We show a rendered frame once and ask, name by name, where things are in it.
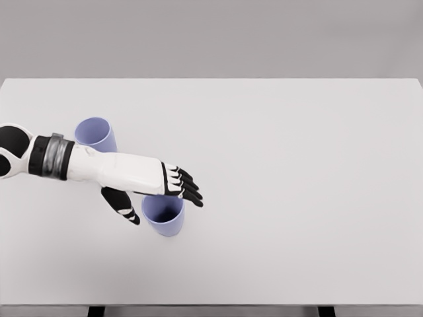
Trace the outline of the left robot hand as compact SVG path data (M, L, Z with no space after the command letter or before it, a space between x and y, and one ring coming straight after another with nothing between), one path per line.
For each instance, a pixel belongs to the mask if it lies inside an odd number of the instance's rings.
M102 197L117 214L135 225L140 224L140 218L128 192L177 197L197 207L204 206L193 177L181 167L157 158L118 154L104 174L106 182L100 190Z

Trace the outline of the lavender cup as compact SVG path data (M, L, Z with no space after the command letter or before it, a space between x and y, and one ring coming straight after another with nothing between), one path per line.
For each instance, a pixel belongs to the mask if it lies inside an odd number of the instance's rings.
M91 117L81 121L74 132L75 140L81 145L108 153L117 152L117 144L109 121L100 117Z
M184 201L176 196L146 195L141 210L147 222L163 236L175 236L182 229Z

